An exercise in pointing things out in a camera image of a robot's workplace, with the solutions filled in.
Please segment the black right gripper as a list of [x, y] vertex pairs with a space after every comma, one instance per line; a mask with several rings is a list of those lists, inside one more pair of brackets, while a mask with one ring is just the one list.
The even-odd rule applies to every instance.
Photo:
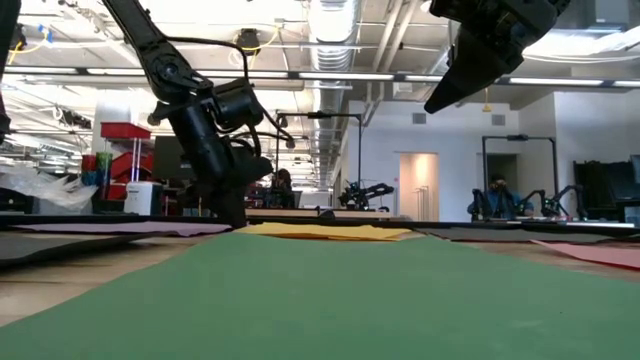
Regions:
[[478, 0], [459, 28], [449, 70], [435, 86], [424, 110], [435, 114], [493, 85], [508, 85], [523, 51], [540, 40], [570, 0]]

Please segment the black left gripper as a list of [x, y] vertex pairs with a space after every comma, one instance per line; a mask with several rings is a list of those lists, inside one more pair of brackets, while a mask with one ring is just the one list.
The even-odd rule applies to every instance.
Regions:
[[222, 223], [242, 228], [247, 223], [245, 189], [272, 171], [271, 161], [251, 146], [219, 145], [204, 156], [199, 188], [213, 193], [212, 212]]

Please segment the yellow paper sheet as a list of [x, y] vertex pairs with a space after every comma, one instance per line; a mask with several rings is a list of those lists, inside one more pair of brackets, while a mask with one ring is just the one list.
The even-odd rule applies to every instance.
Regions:
[[285, 234], [278, 235], [284, 239], [300, 239], [300, 240], [319, 240], [319, 241], [343, 241], [343, 242], [397, 242], [400, 239], [388, 238], [372, 238], [372, 237], [345, 237], [345, 236], [326, 236], [314, 234]]
[[362, 226], [324, 226], [324, 225], [297, 225], [284, 223], [263, 223], [250, 225], [237, 230], [238, 233], [274, 236], [285, 234], [314, 234], [326, 236], [345, 237], [372, 237], [399, 239], [404, 234], [410, 233], [410, 229], [381, 228], [371, 225]]

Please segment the purple paper sheet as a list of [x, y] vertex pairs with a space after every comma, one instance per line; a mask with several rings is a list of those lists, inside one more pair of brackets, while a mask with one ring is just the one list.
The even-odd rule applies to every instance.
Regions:
[[33, 224], [17, 225], [17, 228], [66, 233], [171, 233], [182, 237], [206, 234], [217, 234], [231, 230], [229, 225], [212, 223], [183, 223], [183, 222], [129, 222], [129, 223], [62, 223], [62, 224]]

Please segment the green paper sheet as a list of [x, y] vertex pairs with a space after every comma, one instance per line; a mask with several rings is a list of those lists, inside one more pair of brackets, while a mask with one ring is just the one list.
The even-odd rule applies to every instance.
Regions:
[[431, 237], [231, 233], [0, 327], [0, 360], [640, 360], [640, 284]]

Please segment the pink paper sheet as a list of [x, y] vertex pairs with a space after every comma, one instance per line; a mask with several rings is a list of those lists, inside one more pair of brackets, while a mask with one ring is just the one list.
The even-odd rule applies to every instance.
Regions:
[[640, 249], [554, 244], [537, 240], [533, 243], [575, 259], [640, 271]]

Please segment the black monitor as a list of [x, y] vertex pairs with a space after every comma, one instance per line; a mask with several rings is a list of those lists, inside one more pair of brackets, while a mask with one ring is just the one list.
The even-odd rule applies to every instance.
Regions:
[[159, 136], [154, 142], [152, 176], [162, 179], [194, 179], [195, 174], [175, 136]]

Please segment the white box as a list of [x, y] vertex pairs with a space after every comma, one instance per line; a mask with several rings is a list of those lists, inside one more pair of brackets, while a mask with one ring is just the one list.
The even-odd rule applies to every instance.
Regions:
[[163, 186], [156, 182], [136, 181], [126, 185], [124, 212], [137, 215], [160, 215]]

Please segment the long ceiling light bar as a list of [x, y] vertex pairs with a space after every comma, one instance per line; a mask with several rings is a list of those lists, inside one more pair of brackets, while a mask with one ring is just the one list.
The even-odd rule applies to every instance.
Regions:
[[[66, 76], [112, 76], [141, 77], [142, 69], [136, 68], [74, 68], [44, 66], [9, 66], [5, 69], [12, 75], [66, 75]], [[318, 81], [382, 81], [397, 83], [430, 83], [442, 79], [439, 75], [414, 75], [402, 73], [355, 73], [355, 72], [315, 72], [315, 71], [252, 71], [250, 78], [259, 80], [318, 80]], [[540, 77], [502, 77], [494, 80], [495, 85], [543, 86], [576, 88], [612, 88], [640, 89], [640, 79], [613, 80], [596, 78], [540, 78]]]

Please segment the red bin rack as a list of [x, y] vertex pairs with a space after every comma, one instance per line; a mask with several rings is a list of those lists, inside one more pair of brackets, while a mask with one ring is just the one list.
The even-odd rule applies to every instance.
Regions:
[[111, 147], [110, 184], [107, 200], [123, 200], [126, 185], [147, 180], [153, 167], [151, 132], [144, 127], [123, 122], [106, 122], [100, 135]]

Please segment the background robot arms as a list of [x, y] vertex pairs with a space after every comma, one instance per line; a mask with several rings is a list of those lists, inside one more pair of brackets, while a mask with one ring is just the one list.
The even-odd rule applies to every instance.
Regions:
[[586, 220], [588, 213], [583, 204], [583, 192], [584, 188], [581, 185], [567, 185], [559, 193], [553, 197], [547, 197], [546, 192], [542, 189], [532, 191], [525, 199], [522, 200], [522, 204], [527, 202], [531, 197], [538, 196], [541, 200], [541, 214], [544, 217], [560, 217], [569, 216], [569, 212], [561, 204], [562, 198], [573, 191], [576, 197], [576, 213], [578, 218]]

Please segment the black ceiling device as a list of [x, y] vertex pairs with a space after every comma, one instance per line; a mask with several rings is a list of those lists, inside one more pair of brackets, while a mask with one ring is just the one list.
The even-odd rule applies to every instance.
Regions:
[[255, 28], [241, 28], [236, 34], [234, 42], [242, 48], [243, 53], [247, 57], [255, 56], [261, 51], [258, 31]]
[[12, 51], [21, 51], [28, 45], [24, 34], [24, 25], [17, 23], [12, 34], [10, 49]]

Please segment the black cabinet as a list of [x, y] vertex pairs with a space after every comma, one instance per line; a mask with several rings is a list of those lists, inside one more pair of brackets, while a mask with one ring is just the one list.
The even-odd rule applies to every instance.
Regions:
[[640, 174], [631, 161], [574, 162], [574, 180], [582, 187], [581, 203], [589, 220], [640, 226]]

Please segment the black aluminium table frame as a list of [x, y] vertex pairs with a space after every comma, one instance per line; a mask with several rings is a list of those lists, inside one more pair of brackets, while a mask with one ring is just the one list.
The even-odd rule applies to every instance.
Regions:
[[[32, 225], [32, 224], [60, 224], [60, 223], [94, 223], [112, 224], [125, 222], [183, 222], [196, 224], [223, 224], [216, 218], [208, 217], [179, 217], [179, 216], [141, 216], [141, 215], [0, 215], [0, 226]], [[482, 229], [522, 229], [542, 232], [568, 232], [570, 230], [584, 230], [593, 233], [614, 233], [616, 236], [640, 234], [639, 227], [629, 224], [601, 224], [601, 223], [552, 223], [552, 222], [420, 222], [406, 220], [375, 220], [356, 218], [319, 218], [319, 217], [274, 217], [248, 216], [246, 222], [250, 225], [262, 223], [284, 224], [313, 224], [326, 226], [363, 226], [372, 225], [382, 228], [482, 228]]]

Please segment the silver ceiling duct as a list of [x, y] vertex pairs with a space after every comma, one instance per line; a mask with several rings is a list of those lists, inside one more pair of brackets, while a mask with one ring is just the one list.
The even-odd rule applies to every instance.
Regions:
[[[349, 72], [354, 63], [361, 0], [310, 0], [309, 41], [311, 67], [316, 72]], [[314, 111], [338, 113], [345, 90], [343, 81], [316, 80]]]

